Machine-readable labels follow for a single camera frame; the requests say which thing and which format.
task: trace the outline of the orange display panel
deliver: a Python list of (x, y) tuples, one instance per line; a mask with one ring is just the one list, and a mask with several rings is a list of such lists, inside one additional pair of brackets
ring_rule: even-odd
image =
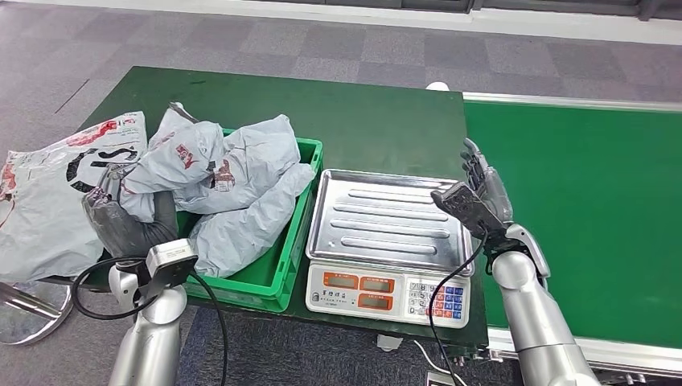
[(360, 294), (358, 307), (389, 311), (393, 308), (393, 297), (375, 294)]
[(360, 281), (362, 291), (385, 292), (386, 294), (392, 293), (395, 285), (395, 280), (382, 277), (363, 277)]
[(325, 272), (323, 283), (327, 287), (358, 289), (358, 277), (345, 273)]

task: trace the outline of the electronic scale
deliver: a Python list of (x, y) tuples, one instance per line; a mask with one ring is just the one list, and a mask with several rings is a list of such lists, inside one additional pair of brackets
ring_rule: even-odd
[[(472, 250), (469, 232), (430, 196), (456, 182), (325, 170), (306, 246), (308, 309), (429, 324), (436, 285)], [(434, 324), (467, 324), (473, 273), (472, 263), (441, 288)]]

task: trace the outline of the plastic bag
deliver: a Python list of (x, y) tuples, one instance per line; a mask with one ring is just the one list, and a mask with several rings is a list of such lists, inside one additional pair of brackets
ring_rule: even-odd
[(244, 126), (223, 144), (227, 153), (210, 177), (175, 191), (179, 210), (207, 215), (248, 207), (301, 160), (286, 115)]
[(81, 207), (109, 162), (146, 150), (145, 117), (127, 113), (33, 152), (11, 151), (0, 181), (0, 281), (74, 276), (102, 243)]
[(121, 184), (121, 206), (139, 221), (154, 221), (152, 193), (198, 183), (211, 175), (225, 154), (220, 126), (211, 122), (192, 124), (189, 118), (171, 106), (150, 139), (150, 150)]
[(313, 177), (310, 165), (293, 165), (248, 208), (202, 217), (189, 236), (197, 271), (227, 277), (253, 263), (273, 246)]

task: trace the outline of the scale keypad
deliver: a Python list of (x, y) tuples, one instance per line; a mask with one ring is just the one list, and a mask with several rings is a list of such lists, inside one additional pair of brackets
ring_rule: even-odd
[[(407, 313), (411, 315), (428, 315), (431, 294), (435, 285), (409, 283), (409, 300)], [(433, 316), (437, 318), (462, 319), (462, 304), (464, 302), (464, 288), (450, 283), (440, 288), (433, 300)]]

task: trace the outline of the green plastic crate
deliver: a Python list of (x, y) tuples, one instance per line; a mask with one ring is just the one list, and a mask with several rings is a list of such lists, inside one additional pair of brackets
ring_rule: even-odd
[[(232, 131), (225, 129), (224, 135)], [(297, 138), (296, 141), (301, 162), (312, 166), (315, 178), (296, 198), (291, 220), (268, 252), (230, 277), (203, 276), (220, 302), (273, 312), (282, 312), (289, 305), (310, 230), (314, 193), (318, 188), (323, 164), (320, 141), (305, 138)], [(187, 212), (178, 213), (180, 236), (187, 237), (200, 217)], [(190, 297), (209, 299), (206, 290), (194, 278), (190, 277), (184, 286)]]

